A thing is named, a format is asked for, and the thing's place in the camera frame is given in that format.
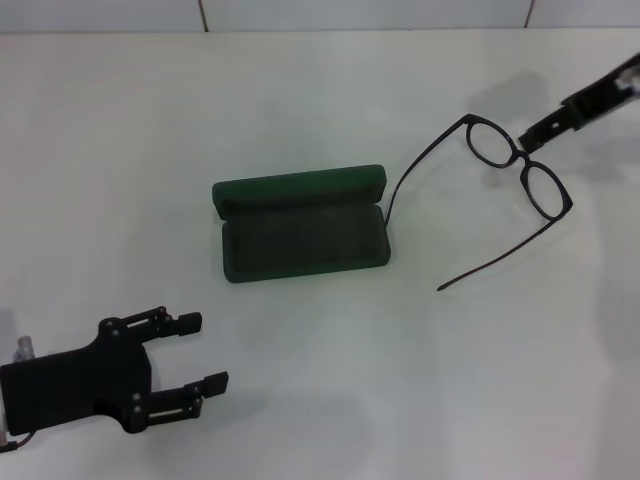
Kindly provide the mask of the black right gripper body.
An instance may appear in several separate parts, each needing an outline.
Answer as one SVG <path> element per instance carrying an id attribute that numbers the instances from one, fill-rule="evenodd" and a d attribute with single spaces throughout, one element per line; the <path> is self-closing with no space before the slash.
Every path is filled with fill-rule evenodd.
<path id="1" fill-rule="evenodd" d="M 569 107 L 571 128 L 580 130 L 627 103 L 639 99 L 639 54 L 561 102 Z"/>

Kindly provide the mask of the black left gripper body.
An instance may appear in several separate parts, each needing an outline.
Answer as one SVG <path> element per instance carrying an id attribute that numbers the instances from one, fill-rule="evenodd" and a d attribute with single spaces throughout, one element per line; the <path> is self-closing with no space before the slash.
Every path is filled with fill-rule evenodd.
<path id="1" fill-rule="evenodd" d="M 148 426 L 151 365 L 130 319 L 100 322 L 88 345 L 1 367 L 8 432 L 23 435 L 91 416 L 128 433 Z"/>

